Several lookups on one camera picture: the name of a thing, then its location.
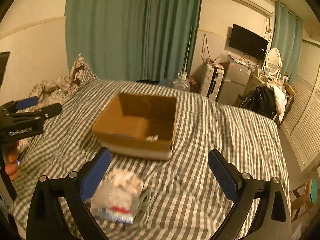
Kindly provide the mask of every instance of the green curtain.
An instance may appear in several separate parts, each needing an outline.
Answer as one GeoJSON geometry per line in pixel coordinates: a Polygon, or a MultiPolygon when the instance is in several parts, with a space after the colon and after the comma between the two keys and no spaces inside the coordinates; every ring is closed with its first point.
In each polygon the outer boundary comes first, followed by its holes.
{"type": "Polygon", "coordinates": [[[278,48],[283,60],[281,77],[288,73],[288,82],[292,83],[297,72],[302,46],[303,21],[286,6],[276,3],[275,33],[272,48],[278,48]]]}
{"type": "Polygon", "coordinates": [[[192,30],[190,70],[201,0],[67,0],[69,69],[82,53],[101,79],[174,79],[192,30]]]}

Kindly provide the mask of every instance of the louvered door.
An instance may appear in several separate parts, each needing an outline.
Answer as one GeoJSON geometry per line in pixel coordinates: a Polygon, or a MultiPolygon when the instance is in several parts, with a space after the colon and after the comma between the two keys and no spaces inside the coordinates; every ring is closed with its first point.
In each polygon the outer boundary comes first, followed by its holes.
{"type": "Polygon", "coordinates": [[[320,47],[303,41],[297,76],[293,82],[297,92],[284,120],[299,152],[297,159],[303,170],[320,150],[320,47]]]}

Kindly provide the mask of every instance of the checkered bedspread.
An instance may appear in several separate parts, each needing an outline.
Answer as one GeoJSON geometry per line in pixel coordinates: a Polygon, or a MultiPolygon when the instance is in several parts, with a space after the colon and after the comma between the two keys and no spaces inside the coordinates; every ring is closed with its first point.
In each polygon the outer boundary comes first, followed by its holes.
{"type": "MultiPolygon", "coordinates": [[[[38,178],[61,178],[79,170],[99,150],[91,127],[118,92],[173,96],[178,112],[173,154],[167,162],[113,155],[108,170],[135,172],[151,190],[154,201],[147,222],[136,229],[98,221],[110,239],[209,239],[228,214],[227,200],[207,164],[218,149],[240,172],[256,179],[279,177],[289,202],[289,181],[277,127],[251,111],[223,106],[195,93],[135,82],[99,80],[86,67],[82,84],[63,106],[62,113],[45,123],[23,152],[16,180],[17,199],[11,208],[26,228],[28,209],[38,178]]],[[[80,236],[65,200],[62,210],[71,232],[80,236]]],[[[254,201],[239,237],[248,231],[258,201],[254,201]]]]}

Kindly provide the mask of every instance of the cardboard box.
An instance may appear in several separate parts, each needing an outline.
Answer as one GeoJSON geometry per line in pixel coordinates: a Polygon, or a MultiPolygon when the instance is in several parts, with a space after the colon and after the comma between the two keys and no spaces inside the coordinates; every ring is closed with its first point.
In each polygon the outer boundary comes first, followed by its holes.
{"type": "Polygon", "coordinates": [[[123,155],[169,160],[175,134],[177,99],[118,93],[92,127],[101,146],[123,155]],[[146,137],[158,136],[157,141],[146,137]]]}

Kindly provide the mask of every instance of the mirror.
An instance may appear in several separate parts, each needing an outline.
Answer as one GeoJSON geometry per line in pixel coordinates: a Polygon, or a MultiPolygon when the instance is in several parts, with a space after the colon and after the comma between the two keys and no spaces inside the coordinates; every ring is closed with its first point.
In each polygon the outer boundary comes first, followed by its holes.
{"type": "Polygon", "coordinates": [[[270,75],[276,75],[281,67],[280,52],[277,48],[273,48],[269,51],[265,59],[265,66],[270,69],[270,75]]]}

